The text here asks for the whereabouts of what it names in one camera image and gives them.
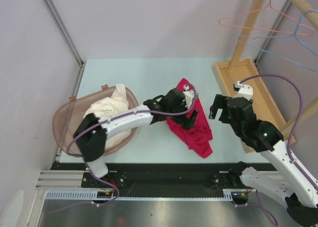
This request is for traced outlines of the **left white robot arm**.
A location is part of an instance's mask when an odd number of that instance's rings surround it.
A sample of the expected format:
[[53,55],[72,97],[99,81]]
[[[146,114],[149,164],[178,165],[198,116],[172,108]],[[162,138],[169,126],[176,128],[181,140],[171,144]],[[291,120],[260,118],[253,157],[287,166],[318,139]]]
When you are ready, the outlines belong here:
[[148,99],[142,105],[119,114],[102,117],[88,114],[76,129],[69,146],[77,145],[79,156],[93,175],[93,182],[104,187],[110,181],[109,170],[103,160],[104,147],[110,138],[129,129],[167,119],[189,130],[194,127],[198,115],[194,108],[197,98],[195,88],[186,85],[185,91],[173,88],[166,95]]

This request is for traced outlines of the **red t shirt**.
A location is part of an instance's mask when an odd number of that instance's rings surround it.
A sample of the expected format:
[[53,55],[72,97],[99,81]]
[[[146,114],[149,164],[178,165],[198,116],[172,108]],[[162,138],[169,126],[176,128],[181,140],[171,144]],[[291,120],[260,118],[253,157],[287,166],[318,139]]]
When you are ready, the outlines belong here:
[[184,130],[170,118],[166,120],[166,123],[170,130],[188,146],[189,150],[193,150],[202,158],[207,158],[213,153],[209,143],[213,139],[212,131],[199,98],[196,99],[193,108],[198,109],[199,114],[192,129]]

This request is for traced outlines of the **pink wire hanger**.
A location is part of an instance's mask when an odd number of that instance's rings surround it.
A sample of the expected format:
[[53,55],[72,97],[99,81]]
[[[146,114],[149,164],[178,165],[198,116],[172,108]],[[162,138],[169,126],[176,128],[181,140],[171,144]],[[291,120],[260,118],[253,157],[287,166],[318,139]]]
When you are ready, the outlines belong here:
[[224,17],[219,20],[221,26],[241,29],[241,36],[248,37],[259,33],[261,36],[268,33],[279,34],[282,36],[292,35],[292,29],[279,30],[274,28],[276,19],[282,16],[288,19],[294,26],[300,25],[301,36],[312,36],[314,28],[310,25],[305,25],[298,22],[297,19],[290,17],[286,12],[277,7],[276,0],[252,0],[248,11]]

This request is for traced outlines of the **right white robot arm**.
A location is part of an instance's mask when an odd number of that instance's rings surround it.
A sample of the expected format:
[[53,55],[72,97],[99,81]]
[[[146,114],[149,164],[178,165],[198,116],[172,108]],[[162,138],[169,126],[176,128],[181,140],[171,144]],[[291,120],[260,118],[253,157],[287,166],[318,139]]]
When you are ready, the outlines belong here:
[[280,131],[272,123],[258,120],[252,102],[244,97],[217,94],[209,118],[215,119],[219,109],[222,110],[219,120],[230,124],[241,141],[267,159],[284,178],[281,183],[240,161],[229,175],[230,184],[262,192],[282,205],[303,227],[317,225],[318,181],[292,152],[287,152],[287,142]]

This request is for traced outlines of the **white t shirt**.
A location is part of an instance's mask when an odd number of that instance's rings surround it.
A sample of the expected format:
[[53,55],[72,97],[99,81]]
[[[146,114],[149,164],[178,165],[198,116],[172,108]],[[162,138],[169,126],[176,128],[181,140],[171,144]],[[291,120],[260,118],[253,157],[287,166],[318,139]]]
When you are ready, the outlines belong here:
[[[83,118],[93,113],[95,117],[111,116],[129,110],[129,102],[127,100],[126,88],[123,84],[116,84],[115,90],[110,97],[98,100],[90,105],[86,110]],[[106,152],[113,151],[120,142],[131,134],[131,129],[121,132],[106,141],[104,150]]]

